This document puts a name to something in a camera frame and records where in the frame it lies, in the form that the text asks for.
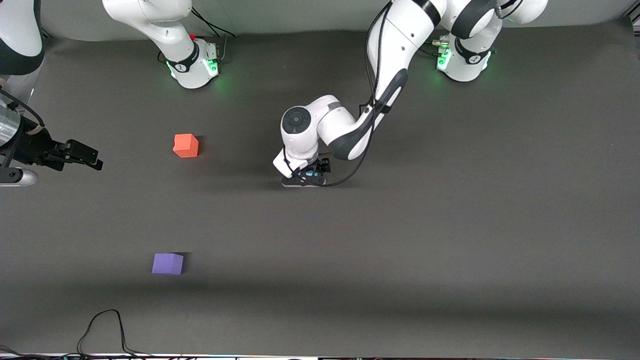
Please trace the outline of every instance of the cable connector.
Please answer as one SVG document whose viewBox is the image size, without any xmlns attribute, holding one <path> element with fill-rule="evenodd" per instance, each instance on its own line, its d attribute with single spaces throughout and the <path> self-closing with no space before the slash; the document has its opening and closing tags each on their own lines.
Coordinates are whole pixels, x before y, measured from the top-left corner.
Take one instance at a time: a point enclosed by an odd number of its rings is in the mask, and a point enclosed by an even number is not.
<svg viewBox="0 0 640 360">
<path fill-rule="evenodd" d="M 449 48 L 449 41 L 448 40 L 434 40 L 431 42 L 432 46 L 435 47 L 441 47 L 443 49 L 448 49 Z"/>
</svg>

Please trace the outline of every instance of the metal cylinder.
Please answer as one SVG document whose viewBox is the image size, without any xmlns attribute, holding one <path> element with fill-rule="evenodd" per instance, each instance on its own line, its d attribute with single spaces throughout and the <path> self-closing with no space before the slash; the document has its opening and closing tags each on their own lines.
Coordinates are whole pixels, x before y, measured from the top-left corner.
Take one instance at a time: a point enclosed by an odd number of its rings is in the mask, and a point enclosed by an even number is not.
<svg viewBox="0 0 640 360">
<path fill-rule="evenodd" d="M 0 106 L 0 146 L 8 143 L 18 131 L 20 115 Z"/>
</svg>

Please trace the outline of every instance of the white wall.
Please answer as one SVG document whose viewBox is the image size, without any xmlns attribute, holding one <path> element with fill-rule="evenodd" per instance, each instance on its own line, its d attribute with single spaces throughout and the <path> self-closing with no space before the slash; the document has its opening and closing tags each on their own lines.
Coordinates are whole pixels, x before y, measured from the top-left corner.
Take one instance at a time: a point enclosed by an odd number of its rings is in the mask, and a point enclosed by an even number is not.
<svg viewBox="0 0 640 360">
<path fill-rule="evenodd" d="M 595 24 L 620 17 L 635 0 L 549 0 L 529 26 Z M 212 23 L 237 34 L 366 30 L 387 0 L 193 0 Z M 211 32 L 194 16 L 182 23 L 197 35 Z M 77 40 L 144 38 L 112 20 L 101 0 L 42 0 L 42 25 L 55 37 Z"/>
</svg>

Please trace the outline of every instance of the orange cube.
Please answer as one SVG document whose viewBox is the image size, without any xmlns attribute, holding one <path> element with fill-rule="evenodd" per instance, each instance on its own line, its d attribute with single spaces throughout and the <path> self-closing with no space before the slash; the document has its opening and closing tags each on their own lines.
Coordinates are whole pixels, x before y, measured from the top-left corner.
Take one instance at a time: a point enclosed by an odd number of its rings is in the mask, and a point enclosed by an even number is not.
<svg viewBox="0 0 640 360">
<path fill-rule="evenodd" d="M 175 145 L 173 152 L 181 158 L 195 158 L 198 156 L 198 139 L 193 134 L 177 134 L 173 138 Z"/>
</svg>

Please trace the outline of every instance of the table surface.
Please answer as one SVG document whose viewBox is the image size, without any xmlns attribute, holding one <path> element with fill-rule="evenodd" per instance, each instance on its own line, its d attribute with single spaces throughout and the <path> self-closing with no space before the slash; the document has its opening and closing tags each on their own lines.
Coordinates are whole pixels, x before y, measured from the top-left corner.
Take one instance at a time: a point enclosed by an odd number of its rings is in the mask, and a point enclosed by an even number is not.
<svg viewBox="0 0 640 360">
<path fill-rule="evenodd" d="M 104 170 L 0 193 L 1 342 L 71 351 L 115 307 L 146 352 L 640 357 L 629 24 L 506 29 L 472 83 L 416 56 L 350 182 L 282 188 L 282 113 L 323 94 L 356 112 L 364 38 L 232 38 L 198 90 L 149 41 L 51 42 L 31 105 Z M 174 155 L 176 133 L 201 155 Z M 152 275 L 156 252 L 186 273 Z M 86 351 L 118 348 L 100 319 Z"/>
</svg>

